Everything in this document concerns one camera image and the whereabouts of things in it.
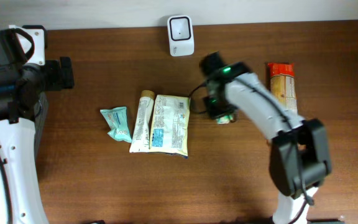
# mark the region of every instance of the light blue packet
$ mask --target light blue packet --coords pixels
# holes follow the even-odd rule
[[[108,135],[116,141],[132,142],[127,123],[127,107],[122,106],[111,110],[100,110],[111,131]]]

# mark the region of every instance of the green indicator light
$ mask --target green indicator light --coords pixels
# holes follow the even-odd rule
[[[231,70],[231,67],[227,67],[227,68],[223,69],[223,72],[227,73],[227,72],[230,72],[230,70]]]

